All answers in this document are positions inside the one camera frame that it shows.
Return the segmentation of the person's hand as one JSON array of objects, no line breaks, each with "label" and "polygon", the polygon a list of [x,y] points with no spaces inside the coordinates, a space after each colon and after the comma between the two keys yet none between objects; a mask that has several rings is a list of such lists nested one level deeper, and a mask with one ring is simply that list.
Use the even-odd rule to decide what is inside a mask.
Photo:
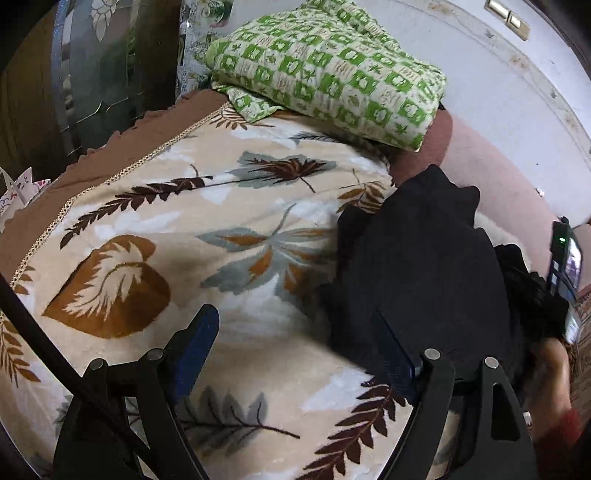
[{"label": "person's hand", "polygon": [[528,410],[532,419],[531,435],[537,441],[557,427],[572,408],[569,357],[558,339],[548,338],[539,345],[534,380]]}]

